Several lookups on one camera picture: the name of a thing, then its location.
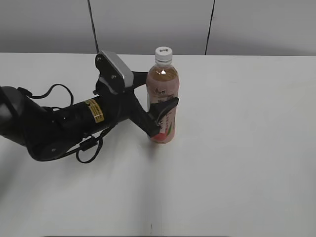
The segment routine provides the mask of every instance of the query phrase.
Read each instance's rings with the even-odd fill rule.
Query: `table surface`
[[[92,54],[0,54],[0,85],[93,97]],[[121,55],[147,71],[151,55]],[[316,57],[174,56],[174,140],[132,122],[98,158],[33,160],[0,138],[0,236],[316,236]],[[136,90],[146,106],[146,88]],[[56,88],[37,101],[63,107]]]

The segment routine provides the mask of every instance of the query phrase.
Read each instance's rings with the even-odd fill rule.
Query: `black cable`
[[[210,21],[209,21],[208,34],[207,34],[207,41],[206,41],[206,48],[205,48],[205,53],[204,53],[204,55],[207,54],[207,47],[208,47],[209,35],[210,35],[210,33],[211,33],[211,25],[212,25],[212,20],[213,20],[214,7],[215,7],[215,0],[214,0],[214,2],[213,2],[213,8],[212,8],[211,19],[210,19]]]
[[[63,85],[63,84],[54,84],[54,85],[52,85],[52,86],[49,88],[49,90],[48,90],[44,95],[40,95],[40,96],[34,96],[30,91],[28,91],[27,89],[24,89],[24,88],[22,88],[22,87],[19,87],[18,90],[19,90],[22,94],[26,95],[27,97],[30,97],[31,99],[43,99],[43,98],[47,97],[47,96],[51,93],[51,91],[53,90],[53,88],[56,87],[56,86],[62,86],[63,88],[65,88],[65,89],[68,91],[68,93],[69,93],[69,95],[70,95],[70,105],[73,105],[73,104],[74,104],[74,95],[73,95],[72,92],[68,89],[68,87],[66,87],[66,86]]]
[[[95,33],[95,28],[94,28],[94,22],[93,22],[91,4],[90,4],[90,0],[87,0],[87,1],[88,1],[89,14],[90,14],[90,20],[91,20],[91,25],[92,25],[92,31],[93,31],[93,37],[94,37],[95,48],[96,48],[96,50],[97,50],[97,53],[99,53],[99,46],[98,46],[98,41],[97,41],[97,35],[96,35],[96,33]]]

